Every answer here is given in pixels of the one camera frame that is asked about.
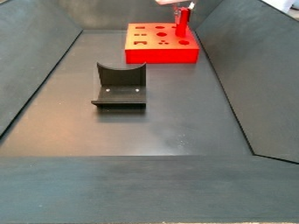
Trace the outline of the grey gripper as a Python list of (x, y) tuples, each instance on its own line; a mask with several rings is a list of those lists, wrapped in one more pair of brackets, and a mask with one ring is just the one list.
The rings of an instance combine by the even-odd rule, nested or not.
[[(180, 20), (180, 4), (178, 3), (190, 2), (196, 0), (154, 0), (154, 1), (160, 5), (172, 4), (173, 21), (176, 24), (178, 24), (178, 20)], [(194, 7), (194, 2), (190, 2), (188, 9), (192, 10), (193, 7)]]

